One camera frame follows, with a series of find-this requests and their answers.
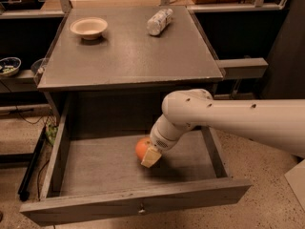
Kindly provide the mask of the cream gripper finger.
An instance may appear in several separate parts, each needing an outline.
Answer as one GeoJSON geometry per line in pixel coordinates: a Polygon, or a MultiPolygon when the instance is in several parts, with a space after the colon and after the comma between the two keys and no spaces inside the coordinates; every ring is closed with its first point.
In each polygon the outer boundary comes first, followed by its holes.
{"type": "Polygon", "coordinates": [[[162,154],[158,149],[149,147],[141,161],[141,165],[151,168],[161,157],[162,154]]]}

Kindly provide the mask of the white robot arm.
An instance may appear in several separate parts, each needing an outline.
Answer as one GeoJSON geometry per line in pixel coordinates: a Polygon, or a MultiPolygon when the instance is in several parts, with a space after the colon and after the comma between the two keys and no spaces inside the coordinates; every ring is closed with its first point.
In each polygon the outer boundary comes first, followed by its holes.
{"type": "Polygon", "coordinates": [[[305,100],[215,100],[203,89],[175,91],[163,99],[141,164],[152,167],[181,136],[210,127],[305,157],[305,100]]]}

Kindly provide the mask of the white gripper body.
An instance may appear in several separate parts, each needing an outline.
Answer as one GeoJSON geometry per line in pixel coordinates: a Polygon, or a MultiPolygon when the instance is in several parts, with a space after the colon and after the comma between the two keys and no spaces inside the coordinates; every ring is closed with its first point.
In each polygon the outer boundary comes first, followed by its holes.
{"type": "Polygon", "coordinates": [[[170,150],[176,143],[176,140],[169,140],[166,137],[162,136],[157,129],[156,125],[152,126],[150,132],[150,140],[152,146],[157,149],[159,152],[165,152],[170,150]]]}

